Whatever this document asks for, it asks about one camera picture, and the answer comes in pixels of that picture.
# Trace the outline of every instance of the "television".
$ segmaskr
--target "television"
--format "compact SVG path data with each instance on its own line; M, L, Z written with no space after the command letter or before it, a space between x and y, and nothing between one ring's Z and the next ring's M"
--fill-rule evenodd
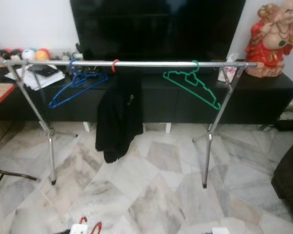
M71 0L86 60L225 60L245 0Z

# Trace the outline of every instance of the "clothes rack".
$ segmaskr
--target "clothes rack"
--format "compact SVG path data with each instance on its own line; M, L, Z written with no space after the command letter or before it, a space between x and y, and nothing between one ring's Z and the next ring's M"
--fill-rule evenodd
M17 85L19 86L21 92L25 96L26 100L28 101L29 105L35 112L39 123L43 130L46 132L46 136L48 138L49 142L49 150L50 150L50 167L51 167L51 183L52 185L56 182L56 174L55 174L55 167L54 167L54 152L53 152L53 136L54 136L54 129L50 128L50 126L47 124L47 122L43 119L39 111L37 110L34 102L28 95L26 89L24 88L24 83L22 79L17 74L15 68L13 65L29 65L29 64L37 64L37 65L64 65L68 66L70 64L70 61L62 61L62 60L49 60L49 61L28 61L28 60L2 60L0 61L1 65L6 65L9 69L9 71L12 73L13 77L17 81ZM227 103L230 100L230 97L232 93L234 92L234 89L236 88L236 85L244 71L247 67L256 67L257 63L255 62L199 62L198 64L195 62L185 62L185 61L74 61L72 62L72 65L75 66L104 66L104 67L111 67L112 65L116 67L197 67L199 65L200 67L217 67L222 69L224 72L226 85L228 87L228 92L226 94L226 97L221 105L221 108L216 116L216 119L213 124L211 124L211 127L209 128L207 132L207 145L206 145L206 153L205 153L205 172L204 172L204 178L203 178L203 188L207 187L207 178L208 178L208 172L209 172L209 157L210 157L210 149L211 149L211 143L213 140L213 133L219 123L219 120L221 119L221 116L226 108ZM233 77L232 82L229 82L226 69L225 67L237 67L237 71Z

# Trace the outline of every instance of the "plastic hanger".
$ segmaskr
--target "plastic hanger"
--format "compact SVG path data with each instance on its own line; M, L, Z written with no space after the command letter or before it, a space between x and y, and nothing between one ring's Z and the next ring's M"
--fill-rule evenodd
M199 62L198 61L195 61L193 60L192 62L195 62L197 64L197 68L195 70L193 70L192 72L178 72L178 71L169 71L169 72L164 72L163 73L163 77L165 79L168 79L169 81L171 81L172 83L180 86L181 88L185 89L186 91L188 91L189 93L195 95L197 98L201 99L202 101L204 101L205 103L207 103L208 105L210 105L212 108L214 108L215 110L219 111L220 110L220 103L216 103L217 101L217 98L215 97L214 93L205 86L205 84L196 77L196 72L199 71L200 69L200 66L199 66ZM202 87L204 88L204 90L206 90L207 92L209 92L209 94L213 97L214 101L213 102L209 102L207 101L205 98L201 97L200 95L198 95L197 93L193 92L192 90L188 89L187 87L179 84L178 82L172 80L169 76L171 74L176 74L176 75L184 75L185 76L185 81L188 82L189 84L193 85L193 86L197 86L198 84L202 85ZM195 82L192 82L191 80L189 80L189 76L194 76L194 79L195 79Z
M74 99L75 97L81 95L82 93L88 91L89 89L92 89L92 88L94 88L94 87L96 87L96 86L98 86L98 85L100 85L100 84L102 84L103 82L105 82L105 81L108 80L108 76L107 76L107 74L105 74L105 73L93 73L93 74L88 74L88 75L86 75L86 74L84 74L84 73L79 72L78 70L74 69L73 66L72 66L72 62L74 62L74 61L75 61L75 60L72 60L72 61L70 62L70 64L69 64L69 68L70 68L70 70L75 74L75 75L74 75L74 78L73 78L73 80L72 80L71 83L69 83L68 85L66 85L65 87L63 87L63 88L62 88L62 89L61 89L61 90L60 90L60 91L59 91L59 92L53 97L52 101L49 103L49 108L50 108L50 109L54 109L54 108L56 108L56 107L58 107L58 106L60 106L60 105L62 105L62 104L64 104L64 103L66 103L66 102L68 102L68 101ZM57 101L57 98L58 98L58 97L59 97L59 96L60 96L60 95L61 95L61 94L62 94L62 93L68 88L68 87L70 87L70 86L73 86L73 87L80 87L80 86L82 86L84 83L87 82L87 79L88 79L89 77L97 77L97 76L103 76L103 80L101 80L101 81L99 81L99 82L97 82L97 83L95 83L95 84L93 84L93 85L87 87L86 89L81 90L80 92L76 93L75 95L73 95L73 96L71 96L71 97L69 97L69 98L67 98L67 99L65 99L65 100L63 100L63 101L60 101L60 102Z

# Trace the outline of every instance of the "black garment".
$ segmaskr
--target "black garment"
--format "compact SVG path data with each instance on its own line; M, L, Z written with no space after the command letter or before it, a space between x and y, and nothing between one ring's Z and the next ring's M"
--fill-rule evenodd
M96 149L107 163L124 156L130 142L143 133L141 79L137 73L118 75L98 107Z

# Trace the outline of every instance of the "red statue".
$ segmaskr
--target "red statue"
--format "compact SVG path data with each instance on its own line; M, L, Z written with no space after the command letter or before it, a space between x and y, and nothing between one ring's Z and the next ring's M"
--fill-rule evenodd
M258 62L246 72L254 77L276 77L284 67L283 55L293 49L293 0L281 6L268 4L258 10L261 21L251 28L251 40L245 49L246 61Z

